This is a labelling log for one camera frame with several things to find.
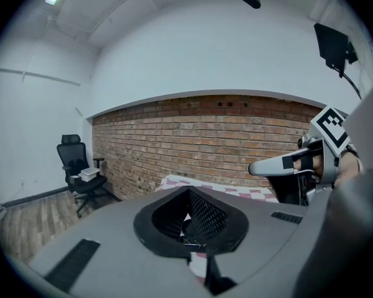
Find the office chair armrest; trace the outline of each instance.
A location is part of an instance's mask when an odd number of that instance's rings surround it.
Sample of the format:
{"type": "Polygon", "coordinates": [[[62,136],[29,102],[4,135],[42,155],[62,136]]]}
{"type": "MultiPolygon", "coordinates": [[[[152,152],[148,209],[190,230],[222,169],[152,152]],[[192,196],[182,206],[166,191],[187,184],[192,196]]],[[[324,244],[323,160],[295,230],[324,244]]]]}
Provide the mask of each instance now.
{"type": "Polygon", "coordinates": [[[97,168],[99,169],[99,162],[104,161],[104,158],[93,158],[94,161],[97,161],[97,168]]]}

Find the chair headrest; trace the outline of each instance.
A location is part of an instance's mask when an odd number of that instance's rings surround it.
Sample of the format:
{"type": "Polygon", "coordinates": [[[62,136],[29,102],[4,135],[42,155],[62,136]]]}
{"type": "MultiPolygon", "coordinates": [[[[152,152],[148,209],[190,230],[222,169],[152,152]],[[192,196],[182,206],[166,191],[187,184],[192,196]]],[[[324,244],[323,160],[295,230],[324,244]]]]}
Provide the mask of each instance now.
{"type": "Polygon", "coordinates": [[[81,142],[79,135],[62,135],[61,143],[78,143],[81,142]]]}

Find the wooden floor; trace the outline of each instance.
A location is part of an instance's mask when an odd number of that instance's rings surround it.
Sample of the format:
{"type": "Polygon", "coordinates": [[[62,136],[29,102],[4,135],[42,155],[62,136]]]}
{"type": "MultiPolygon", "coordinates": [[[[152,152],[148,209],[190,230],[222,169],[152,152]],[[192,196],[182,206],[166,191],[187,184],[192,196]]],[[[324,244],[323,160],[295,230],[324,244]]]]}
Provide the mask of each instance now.
{"type": "Polygon", "coordinates": [[[50,240],[102,206],[115,203],[111,197],[97,198],[98,205],[89,202],[76,215],[81,204],[75,204],[72,193],[63,192],[25,204],[8,207],[0,220],[0,245],[5,253],[28,263],[50,240]]]}

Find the floor baseboard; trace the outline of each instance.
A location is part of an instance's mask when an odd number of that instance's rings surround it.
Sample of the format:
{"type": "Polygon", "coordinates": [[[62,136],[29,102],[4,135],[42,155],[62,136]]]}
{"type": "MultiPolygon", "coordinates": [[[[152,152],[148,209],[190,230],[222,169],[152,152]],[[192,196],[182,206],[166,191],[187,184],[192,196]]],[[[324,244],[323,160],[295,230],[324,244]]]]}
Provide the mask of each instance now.
{"type": "Polygon", "coordinates": [[[44,192],[44,193],[36,194],[35,196],[27,196],[27,197],[23,197],[22,199],[9,201],[9,202],[3,204],[3,206],[4,207],[10,207],[10,206],[21,205],[23,203],[28,203],[28,202],[31,202],[31,201],[34,201],[34,200],[42,199],[43,197],[53,196],[54,194],[58,194],[58,193],[65,192],[65,191],[68,191],[68,190],[69,190],[69,187],[64,186],[64,187],[60,187],[59,189],[55,189],[55,190],[47,191],[47,192],[44,192]]]}

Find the red brick wall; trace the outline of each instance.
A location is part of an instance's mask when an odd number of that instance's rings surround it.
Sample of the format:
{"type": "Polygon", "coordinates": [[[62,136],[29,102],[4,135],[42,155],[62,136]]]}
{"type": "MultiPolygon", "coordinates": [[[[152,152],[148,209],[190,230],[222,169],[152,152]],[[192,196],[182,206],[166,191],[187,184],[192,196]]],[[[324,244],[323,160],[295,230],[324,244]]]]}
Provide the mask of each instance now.
{"type": "Polygon", "coordinates": [[[297,149],[321,109],[252,96],[151,102],[93,119],[93,153],[122,199],[149,194],[168,174],[235,186],[268,186],[249,163],[297,149]]]}

